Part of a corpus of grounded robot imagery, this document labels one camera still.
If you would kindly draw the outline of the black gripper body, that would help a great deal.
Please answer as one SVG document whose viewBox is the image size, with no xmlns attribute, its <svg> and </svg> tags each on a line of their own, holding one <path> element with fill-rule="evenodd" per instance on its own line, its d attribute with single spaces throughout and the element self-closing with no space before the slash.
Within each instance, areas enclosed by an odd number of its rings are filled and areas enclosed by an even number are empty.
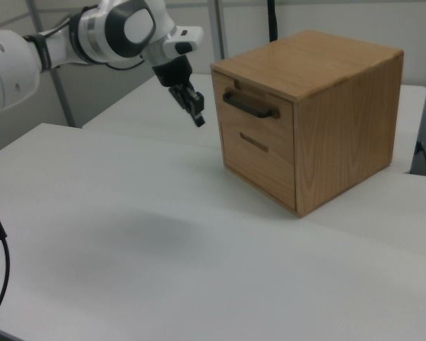
<svg viewBox="0 0 426 341">
<path fill-rule="evenodd" d="M 171 60 L 169 63 L 152 67 L 160 84 L 164 87 L 181 85 L 193 89 L 190 82 L 192 67 L 186 55 Z"/>
</svg>

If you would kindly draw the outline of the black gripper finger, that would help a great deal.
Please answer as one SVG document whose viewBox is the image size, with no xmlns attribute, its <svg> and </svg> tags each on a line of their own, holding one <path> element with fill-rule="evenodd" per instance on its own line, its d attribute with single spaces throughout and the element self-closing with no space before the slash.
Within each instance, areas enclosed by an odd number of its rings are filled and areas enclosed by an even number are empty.
<svg viewBox="0 0 426 341">
<path fill-rule="evenodd" d="M 185 88 L 182 85 L 174 85 L 169 87 L 168 91 L 185 111 L 189 109 L 189 99 L 187 97 Z"/>
<path fill-rule="evenodd" d="M 204 123 L 202 112 L 204 110 L 204 97 L 200 92 L 188 89 L 187 96 L 187 112 L 190 114 L 196 127 L 201 127 Z"/>
</svg>

